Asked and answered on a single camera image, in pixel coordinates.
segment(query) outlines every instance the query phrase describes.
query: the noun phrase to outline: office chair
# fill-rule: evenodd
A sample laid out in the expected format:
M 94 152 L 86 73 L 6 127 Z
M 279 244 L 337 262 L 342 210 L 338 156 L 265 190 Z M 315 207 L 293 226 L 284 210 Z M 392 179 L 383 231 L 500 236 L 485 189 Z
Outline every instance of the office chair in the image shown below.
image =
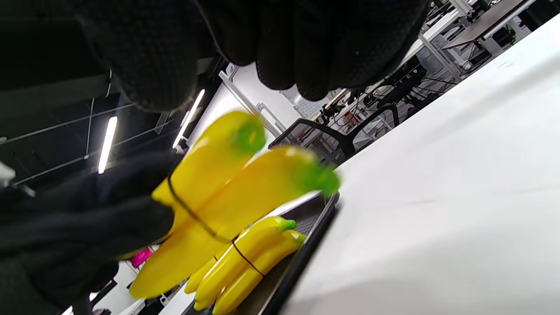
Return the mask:
M 307 148 L 314 151 L 324 163 L 338 166 L 351 158 L 358 150 L 362 150 L 375 141 L 375 139 L 372 139 L 358 150 L 353 143 L 354 139 L 368 124 L 387 110 L 391 111 L 393 115 L 394 127 L 398 126 L 399 114 L 394 104 L 388 104 L 376 110 L 347 135 L 323 124 L 300 118 L 272 141 L 268 148 L 272 149 L 284 145 Z

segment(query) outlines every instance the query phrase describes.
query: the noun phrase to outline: banana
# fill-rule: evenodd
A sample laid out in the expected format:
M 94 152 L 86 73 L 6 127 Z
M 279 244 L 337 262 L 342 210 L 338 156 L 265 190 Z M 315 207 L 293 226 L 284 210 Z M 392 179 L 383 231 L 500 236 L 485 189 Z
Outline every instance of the banana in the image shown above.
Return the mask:
M 193 211 L 223 188 L 266 142 L 257 116 L 231 112 L 218 118 L 200 136 L 171 174 L 173 189 Z M 192 218 L 172 195 L 167 179 L 154 189 L 152 198 L 170 206 L 175 220 L 169 233 Z
M 314 190 L 330 196 L 339 185 L 333 170 L 322 166 L 311 151 L 281 147 L 248 164 L 197 214 L 217 235 L 233 239 L 278 206 Z M 130 293 L 136 298 L 155 297 L 173 288 L 222 246 L 201 224 L 183 225 L 146 262 Z
M 267 217 L 251 226 L 235 241 L 235 245 L 250 261 L 274 241 L 279 241 L 283 231 L 294 229 L 296 222 L 281 217 Z M 216 262 L 198 286 L 195 299 L 197 301 L 215 300 L 227 285 L 239 276 L 248 263 L 232 245 Z
M 204 131 L 171 174 L 169 179 L 174 192 L 199 214 L 209 199 L 241 172 L 265 142 L 264 126 L 259 117 L 243 112 L 225 114 Z M 190 238 L 178 232 L 193 230 L 190 232 L 197 233 L 200 226 L 171 193 L 167 180 L 164 179 L 154 189 L 151 197 L 174 211 L 173 225 L 168 232 L 170 237 L 146 262 L 130 288 L 130 293 L 136 298 L 155 297 L 171 289 L 202 267 L 222 246 L 208 246 L 205 257 L 189 250 L 188 242 L 197 242 L 201 237 Z
M 287 255 L 295 252 L 305 241 L 305 235 L 296 231 L 282 233 L 284 240 L 274 248 L 262 253 L 254 262 L 255 267 L 266 275 L 278 262 Z M 226 315 L 233 312 L 243 300 L 255 289 L 262 280 L 262 275 L 253 268 L 247 268 L 238 278 L 229 285 L 216 301 L 213 315 Z
M 199 270 L 197 270 L 195 273 L 193 273 L 190 276 L 189 281 L 187 281 L 185 285 L 185 293 L 190 294 L 197 290 L 198 285 L 200 284 L 202 279 L 204 279 L 204 276 L 208 273 L 210 269 L 212 269 L 212 267 L 216 264 L 218 259 L 220 259 L 223 256 L 223 254 L 230 246 L 231 245 L 224 246 L 224 248 L 221 249 L 217 254 L 215 254 L 214 257 L 210 258 L 210 260 L 204 266 L 202 266 Z
M 204 309 L 207 309 L 210 307 L 210 305 L 212 305 L 212 303 L 214 303 L 214 300 L 209 300 L 209 301 L 194 301 L 194 310 L 197 312 L 200 312 Z

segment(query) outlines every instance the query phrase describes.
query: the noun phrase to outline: plastic banana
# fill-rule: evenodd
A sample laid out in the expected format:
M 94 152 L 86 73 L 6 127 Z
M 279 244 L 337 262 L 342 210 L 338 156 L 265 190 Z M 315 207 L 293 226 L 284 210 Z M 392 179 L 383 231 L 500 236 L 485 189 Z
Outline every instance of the plastic banana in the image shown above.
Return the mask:
M 197 214 L 218 235 L 232 239 L 278 206 L 314 190 L 330 196 L 339 185 L 336 174 L 321 166 L 312 152 L 282 147 L 247 165 Z M 200 224 L 178 229 L 146 262 L 130 293 L 136 298 L 155 297 L 171 289 L 222 246 Z
M 208 262 L 204 264 L 204 266 L 202 266 L 199 270 L 197 270 L 190 276 L 189 281 L 187 281 L 185 285 L 185 293 L 190 294 L 197 290 L 198 285 L 200 284 L 202 279 L 204 279 L 204 276 L 208 273 L 208 271 L 210 271 L 210 269 L 212 269 L 212 267 L 223 256 L 223 254 L 229 247 L 230 246 L 224 246 L 223 249 L 215 254 L 214 257 L 210 258 L 210 260 L 208 260 Z
M 197 312 L 200 312 L 204 309 L 207 309 L 210 307 L 210 305 L 212 305 L 212 303 L 214 303 L 214 300 L 210 300 L 210 301 L 194 301 L 194 310 Z
M 281 217 L 268 217 L 255 223 L 236 240 L 235 245 L 243 255 L 253 261 L 266 248 L 279 242 L 283 231 L 294 229 L 296 222 Z M 215 300 L 227 285 L 232 283 L 249 264 L 231 246 L 200 282 L 195 300 Z
M 257 116 L 231 112 L 210 125 L 171 175 L 173 189 L 193 211 L 198 212 L 208 198 L 260 151 L 266 142 L 262 121 Z M 170 233 L 191 220 L 171 194 L 167 179 L 152 198 L 175 210 Z
M 295 252 L 305 241 L 305 235 L 296 231 L 282 233 L 284 240 L 267 252 L 262 253 L 253 263 L 266 275 L 278 262 Z M 255 289 L 262 280 L 262 275 L 253 268 L 247 268 L 231 285 L 229 285 L 216 301 L 213 315 L 226 315 L 233 312 L 243 300 Z

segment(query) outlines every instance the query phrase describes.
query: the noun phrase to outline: green banana tip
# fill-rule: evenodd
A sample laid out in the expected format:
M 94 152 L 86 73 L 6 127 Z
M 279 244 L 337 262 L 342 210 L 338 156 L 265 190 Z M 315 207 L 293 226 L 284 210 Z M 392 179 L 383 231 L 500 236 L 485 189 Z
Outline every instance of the green banana tip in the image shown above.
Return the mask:
M 286 220 L 286 226 L 285 226 L 286 230 L 293 230 L 296 227 L 297 227 L 296 220 Z
M 237 132 L 237 145 L 248 153 L 254 154 L 260 151 L 266 142 L 264 127 L 260 120 L 252 119 L 246 122 Z
M 332 196 L 340 188 L 340 178 L 333 169 L 322 168 L 318 175 L 318 184 L 323 195 Z

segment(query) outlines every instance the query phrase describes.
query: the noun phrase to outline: black ceiling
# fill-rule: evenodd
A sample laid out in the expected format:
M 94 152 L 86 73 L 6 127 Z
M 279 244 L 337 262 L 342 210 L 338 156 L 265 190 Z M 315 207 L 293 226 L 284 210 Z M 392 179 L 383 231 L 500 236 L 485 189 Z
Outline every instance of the black ceiling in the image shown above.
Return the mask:
M 0 12 L 0 161 L 16 171 L 15 182 L 25 181 L 29 187 L 41 189 L 72 174 L 95 170 L 108 120 L 114 115 L 119 120 L 109 161 L 171 149 L 184 110 L 161 116 L 127 106 L 118 80 L 112 81 L 111 93 L 105 97 L 109 72 L 92 57 L 72 16 L 51 1 L 8 2 L 8 9 Z M 197 88 L 206 90 L 202 111 L 221 84 L 217 72 L 225 67 L 211 44 L 204 47 Z M 90 122 L 80 118 L 90 115 L 94 97 L 88 142 Z M 119 107 L 123 108 L 103 113 Z M 149 131 L 158 121 L 165 125 L 158 132 Z M 57 125 L 60 127 L 14 141 Z M 192 123 L 185 135 L 194 126 Z M 86 147 L 89 158 L 84 159 Z

